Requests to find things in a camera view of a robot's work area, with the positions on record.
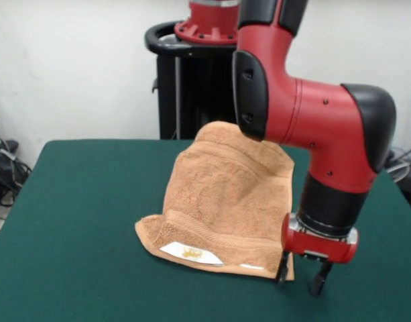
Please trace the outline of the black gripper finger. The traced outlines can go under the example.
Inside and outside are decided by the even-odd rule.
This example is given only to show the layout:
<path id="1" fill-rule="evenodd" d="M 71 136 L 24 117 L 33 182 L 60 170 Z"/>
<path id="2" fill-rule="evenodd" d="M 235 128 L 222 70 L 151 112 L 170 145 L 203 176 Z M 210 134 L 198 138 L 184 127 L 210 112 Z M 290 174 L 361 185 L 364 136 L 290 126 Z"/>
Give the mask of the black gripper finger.
<path id="1" fill-rule="evenodd" d="M 320 270 L 314 276 L 313 281 L 309 285 L 309 292 L 312 296 L 319 296 L 327 280 L 327 276 L 333 268 L 333 263 L 324 261 Z"/>
<path id="2" fill-rule="evenodd" d="M 284 284 L 288 274 L 288 256 L 289 252 L 283 251 L 276 274 L 277 284 Z"/>

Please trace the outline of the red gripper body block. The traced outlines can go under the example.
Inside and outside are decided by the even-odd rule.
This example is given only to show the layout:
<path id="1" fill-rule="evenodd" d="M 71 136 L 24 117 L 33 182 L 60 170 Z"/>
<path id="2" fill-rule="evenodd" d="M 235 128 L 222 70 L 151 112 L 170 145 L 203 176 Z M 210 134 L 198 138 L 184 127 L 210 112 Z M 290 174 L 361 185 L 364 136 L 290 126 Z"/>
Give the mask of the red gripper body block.
<path id="1" fill-rule="evenodd" d="M 330 262 L 350 262 L 358 248 L 359 232 L 354 227 L 342 239 L 318 235 L 305 228 L 294 213 L 287 214 L 282 222 L 281 243 L 285 252 L 315 256 Z"/>

